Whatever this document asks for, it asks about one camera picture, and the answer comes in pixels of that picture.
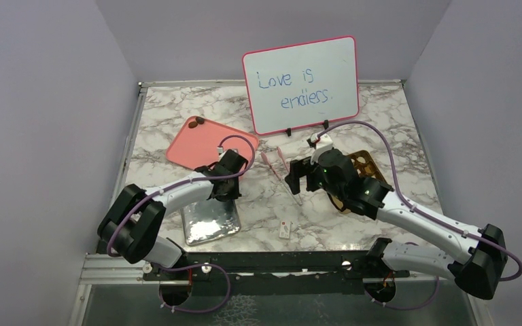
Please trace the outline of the silver tin lid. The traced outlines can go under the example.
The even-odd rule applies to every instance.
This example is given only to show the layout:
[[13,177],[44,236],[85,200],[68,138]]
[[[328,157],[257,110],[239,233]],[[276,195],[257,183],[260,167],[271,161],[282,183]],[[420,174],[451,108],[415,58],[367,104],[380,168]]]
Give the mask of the silver tin lid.
[[203,200],[183,207],[180,213],[185,242],[189,246],[225,238],[241,229],[234,200]]

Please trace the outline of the pink plastic tray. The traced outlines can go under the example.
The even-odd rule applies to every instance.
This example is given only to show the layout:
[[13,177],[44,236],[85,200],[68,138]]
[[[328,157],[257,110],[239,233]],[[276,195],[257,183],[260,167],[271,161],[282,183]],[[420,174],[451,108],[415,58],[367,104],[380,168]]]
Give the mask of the pink plastic tray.
[[200,116],[189,117],[180,128],[165,152],[168,161],[190,170],[216,162],[219,158],[218,145],[227,136],[232,138],[223,142],[223,148],[233,149],[247,160],[252,157],[251,149],[237,136],[246,138],[254,149],[258,148],[259,139],[256,135],[204,117],[204,124],[199,124],[196,128],[188,128],[188,124],[196,121],[197,117]]

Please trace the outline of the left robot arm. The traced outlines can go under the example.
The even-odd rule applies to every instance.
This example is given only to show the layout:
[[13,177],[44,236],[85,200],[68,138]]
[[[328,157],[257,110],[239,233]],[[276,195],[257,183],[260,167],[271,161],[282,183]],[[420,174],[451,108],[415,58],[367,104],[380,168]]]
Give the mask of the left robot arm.
[[188,176],[152,191],[134,183],[127,185],[97,228],[97,235],[107,245],[106,252],[131,264],[148,261],[159,265],[172,279],[183,276],[187,263],[182,257],[184,250],[158,235],[162,221],[196,202],[237,199],[239,177],[249,165],[249,160],[228,149],[217,162],[199,166]]

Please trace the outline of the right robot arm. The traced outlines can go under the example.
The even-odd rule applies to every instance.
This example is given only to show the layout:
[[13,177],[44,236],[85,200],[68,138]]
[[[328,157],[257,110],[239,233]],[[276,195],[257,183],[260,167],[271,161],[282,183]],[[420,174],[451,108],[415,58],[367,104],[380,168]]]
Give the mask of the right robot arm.
[[508,261],[504,233],[497,226],[467,225],[400,198],[383,180],[361,175],[352,159],[337,149],[323,152],[316,162],[310,157],[292,160],[285,182],[293,194],[300,193],[302,177],[307,179],[307,191],[324,190],[341,202],[343,210],[398,226],[433,245],[414,247],[378,239],[365,258],[371,275],[389,270],[423,272],[453,280],[474,297],[494,297]]

